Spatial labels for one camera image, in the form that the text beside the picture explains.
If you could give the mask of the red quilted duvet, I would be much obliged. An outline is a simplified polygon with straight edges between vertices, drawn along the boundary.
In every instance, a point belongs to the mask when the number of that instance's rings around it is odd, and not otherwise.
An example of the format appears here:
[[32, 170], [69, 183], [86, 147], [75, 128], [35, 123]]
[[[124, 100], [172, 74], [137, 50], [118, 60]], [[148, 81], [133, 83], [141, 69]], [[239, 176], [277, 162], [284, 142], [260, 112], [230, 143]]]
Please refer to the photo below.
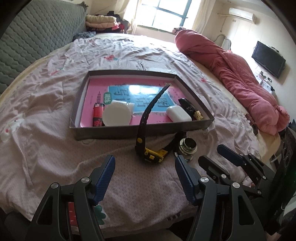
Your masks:
[[178, 32], [175, 44], [180, 52], [204, 65], [223, 83], [249, 112], [260, 131], [275, 135], [287, 127], [290, 115], [258, 83], [241, 56], [224, 50], [193, 30]]

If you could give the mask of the folded clothes pile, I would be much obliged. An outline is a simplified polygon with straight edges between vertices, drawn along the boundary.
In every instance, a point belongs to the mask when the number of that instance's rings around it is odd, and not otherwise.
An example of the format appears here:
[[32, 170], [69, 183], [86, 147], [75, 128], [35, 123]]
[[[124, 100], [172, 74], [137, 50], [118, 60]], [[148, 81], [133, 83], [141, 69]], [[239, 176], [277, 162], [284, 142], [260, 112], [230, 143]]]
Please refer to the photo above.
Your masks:
[[130, 23], [110, 11], [107, 15], [86, 15], [86, 29], [90, 32], [126, 34]]

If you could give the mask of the silver metal door knob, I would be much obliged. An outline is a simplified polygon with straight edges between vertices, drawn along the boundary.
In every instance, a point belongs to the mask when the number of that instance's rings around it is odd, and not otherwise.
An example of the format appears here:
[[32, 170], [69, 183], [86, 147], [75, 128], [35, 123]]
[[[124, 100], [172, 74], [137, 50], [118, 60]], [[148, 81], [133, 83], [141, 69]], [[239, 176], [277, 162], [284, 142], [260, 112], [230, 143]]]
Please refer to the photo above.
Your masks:
[[193, 159], [197, 152], [197, 144], [192, 138], [182, 138], [174, 151], [175, 156], [183, 156], [186, 162]]

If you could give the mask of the white metal chair frame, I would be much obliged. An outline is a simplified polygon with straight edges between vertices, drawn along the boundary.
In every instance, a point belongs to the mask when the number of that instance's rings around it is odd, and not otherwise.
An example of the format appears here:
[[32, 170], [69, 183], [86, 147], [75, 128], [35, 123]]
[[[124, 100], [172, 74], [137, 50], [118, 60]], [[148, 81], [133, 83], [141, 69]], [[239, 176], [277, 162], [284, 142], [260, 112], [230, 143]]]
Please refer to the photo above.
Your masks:
[[214, 43], [226, 51], [231, 51], [231, 40], [223, 34], [218, 35], [214, 40]]

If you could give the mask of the white air conditioner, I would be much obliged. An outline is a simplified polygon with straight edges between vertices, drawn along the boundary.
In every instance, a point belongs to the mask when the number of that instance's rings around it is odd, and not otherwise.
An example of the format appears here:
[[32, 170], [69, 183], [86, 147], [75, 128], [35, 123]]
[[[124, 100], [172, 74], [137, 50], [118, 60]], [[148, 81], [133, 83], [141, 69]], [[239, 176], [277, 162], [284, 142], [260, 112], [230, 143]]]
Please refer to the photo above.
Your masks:
[[243, 10], [235, 9], [235, 8], [230, 8], [229, 15], [236, 16], [238, 18], [242, 18], [242, 19], [251, 21], [254, 24], [256, 23], [256, 16], [253, 13], [250, 13], [247, 11], [243, 11]]

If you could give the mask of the window with dark frame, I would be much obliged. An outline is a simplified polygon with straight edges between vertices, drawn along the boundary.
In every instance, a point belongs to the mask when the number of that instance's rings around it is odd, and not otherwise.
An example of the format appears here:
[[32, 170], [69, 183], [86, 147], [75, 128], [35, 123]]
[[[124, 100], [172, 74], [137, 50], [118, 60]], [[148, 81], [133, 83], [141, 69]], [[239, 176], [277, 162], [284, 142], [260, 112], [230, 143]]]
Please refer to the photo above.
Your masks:
[[138, 15], [140, 26], [171, 32], [182, 27], [188, 17], [192, 1], [147, 0], [142, 1]]

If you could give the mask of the grey quilted headboard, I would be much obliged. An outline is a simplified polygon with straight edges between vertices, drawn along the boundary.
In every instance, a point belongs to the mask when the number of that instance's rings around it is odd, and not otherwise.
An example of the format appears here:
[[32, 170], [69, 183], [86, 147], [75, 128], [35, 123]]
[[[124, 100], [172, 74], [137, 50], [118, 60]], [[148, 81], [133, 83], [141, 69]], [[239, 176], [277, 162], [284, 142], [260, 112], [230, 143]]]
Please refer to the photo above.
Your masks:
[[31, 1], [1, 37], [1, 92], [35, 61], [84, 32], [88, 5], [67, 1]]

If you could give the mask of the black and gold lipstick box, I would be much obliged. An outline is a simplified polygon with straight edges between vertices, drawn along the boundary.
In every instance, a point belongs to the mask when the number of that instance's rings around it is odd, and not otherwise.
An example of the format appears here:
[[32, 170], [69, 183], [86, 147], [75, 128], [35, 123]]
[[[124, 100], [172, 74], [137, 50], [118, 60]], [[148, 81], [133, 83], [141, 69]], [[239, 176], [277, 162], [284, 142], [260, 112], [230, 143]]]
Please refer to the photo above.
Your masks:
[[199, 110], [195, 108], [195, 106], [186, 98], [178, 99], [179, 104], [184, 111], [189, 114], [193, 121], [201, 121], [204, 119], [203, 115]]

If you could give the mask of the shallow grey cardboard box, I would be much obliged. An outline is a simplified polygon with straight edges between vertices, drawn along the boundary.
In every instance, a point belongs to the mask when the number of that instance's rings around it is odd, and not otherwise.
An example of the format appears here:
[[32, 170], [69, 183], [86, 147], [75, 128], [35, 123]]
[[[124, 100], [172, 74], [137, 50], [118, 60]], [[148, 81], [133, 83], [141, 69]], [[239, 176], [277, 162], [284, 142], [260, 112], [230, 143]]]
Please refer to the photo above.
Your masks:
[[[207, 129], [213, 115], [178, 75], [139, 70], [89, 71], [83, 79], [70, 114], [69, 128], [76, 140], [135, 138], [142, 114], [152, 99], [165, 86], [169, 88], [154, 105], [147, 120], [147, 136], [162, 136], [178, 131]], [[167, 115], [169, 106], [179, 105], [185, 98], [201, 113], [202, 119], [173, 122]], [[108, 106], [112, 101], [133, 104], [132, 117], [127, 126], [93, 125], [94, 105]]]

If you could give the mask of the black flat television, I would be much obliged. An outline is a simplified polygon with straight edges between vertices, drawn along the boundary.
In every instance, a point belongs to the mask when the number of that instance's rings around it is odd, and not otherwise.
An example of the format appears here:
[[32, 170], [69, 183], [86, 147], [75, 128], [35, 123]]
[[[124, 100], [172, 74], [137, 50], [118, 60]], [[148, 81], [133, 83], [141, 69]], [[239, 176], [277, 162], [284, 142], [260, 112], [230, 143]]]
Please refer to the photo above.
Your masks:
[[286, 60], [273, 48], [257, 42], [252, 53], [252, 59], [262, 67], [264, 67], [271, 75], [280, 78], [285, 69]]

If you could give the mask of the red and black lighter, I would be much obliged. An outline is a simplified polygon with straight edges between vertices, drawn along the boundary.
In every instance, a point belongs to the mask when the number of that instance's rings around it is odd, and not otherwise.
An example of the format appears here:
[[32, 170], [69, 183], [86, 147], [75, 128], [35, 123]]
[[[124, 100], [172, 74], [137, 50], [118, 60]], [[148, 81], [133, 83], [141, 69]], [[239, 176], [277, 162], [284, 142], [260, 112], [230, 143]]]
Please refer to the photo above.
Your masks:
[[93, 127], [103, 126], [104, 104], [96, 103], [93, 108]]

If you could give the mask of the white earbuds case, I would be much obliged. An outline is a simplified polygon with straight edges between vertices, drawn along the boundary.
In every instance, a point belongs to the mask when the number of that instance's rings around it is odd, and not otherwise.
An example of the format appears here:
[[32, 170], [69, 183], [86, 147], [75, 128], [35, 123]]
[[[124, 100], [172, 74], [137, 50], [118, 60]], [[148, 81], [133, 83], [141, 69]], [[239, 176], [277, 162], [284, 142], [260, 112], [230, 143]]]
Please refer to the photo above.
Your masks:
[[186, 111], [179, 105], [169, 106], [166, 109], [166, 115], [172, 122], [186, 122], [192, 120], [191, 116], [187, 114]]

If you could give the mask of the black and yellow wristwatch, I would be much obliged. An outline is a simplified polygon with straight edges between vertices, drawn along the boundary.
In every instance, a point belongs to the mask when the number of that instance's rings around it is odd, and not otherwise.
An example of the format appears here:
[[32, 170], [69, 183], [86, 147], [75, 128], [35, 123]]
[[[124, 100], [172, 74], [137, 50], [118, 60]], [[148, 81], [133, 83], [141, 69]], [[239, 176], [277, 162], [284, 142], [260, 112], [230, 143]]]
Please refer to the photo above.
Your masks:
[[[176, 150], [177, 145], [180, 143], [181, 139], [187, 136], [187, 132], [184, 131], [170, 131], [168, 128], [172, 127], [172, 123], [161, 123], [152, 125], [147, 124], [147, 120], [149, 118], [149, 114], [152, 111], [152, 108], [168, 88], [169, 85], [165, 85], [149, 103], [144, 113], [142, 114], [138, 126], [138, 132], [135, 143], [136, 154], [140, 157], [140, 159], [152, 164], [159, 164], [163, 162], [166, 156], [168, 156], [171, 152]], [[161, 148], [158, 151], [153, 151], [146, 147], [145, 140], [147, 136], [163, 136], [168, 135], [170, 133], [175, 133], [174, 138], [164, 148]]]

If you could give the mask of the white pill bottle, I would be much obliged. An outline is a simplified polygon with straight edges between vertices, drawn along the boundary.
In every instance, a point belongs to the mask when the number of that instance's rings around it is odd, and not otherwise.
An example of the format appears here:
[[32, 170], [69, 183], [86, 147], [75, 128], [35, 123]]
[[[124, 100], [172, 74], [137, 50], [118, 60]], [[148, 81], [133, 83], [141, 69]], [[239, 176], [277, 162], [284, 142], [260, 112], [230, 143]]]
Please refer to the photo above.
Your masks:
[[128, 107], [131, 115], [133, 115], [134, 113], [134, 103], [132, 102], [127, 102], [127, 101], [120, 101], [120, 100], [113, 100], [111, 103], [121, 103], [121, 104], [124, 104]]

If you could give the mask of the white plastic jar lid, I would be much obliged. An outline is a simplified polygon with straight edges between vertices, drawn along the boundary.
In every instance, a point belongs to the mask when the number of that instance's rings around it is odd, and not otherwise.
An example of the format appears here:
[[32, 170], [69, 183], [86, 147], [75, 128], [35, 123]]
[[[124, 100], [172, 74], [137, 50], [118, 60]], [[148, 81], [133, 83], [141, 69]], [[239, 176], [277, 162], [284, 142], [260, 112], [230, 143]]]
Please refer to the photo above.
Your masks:
[[104, 109], [102, 119], [105, 126], [128, 126], [132, 113], [126, 103], [112, 102]]

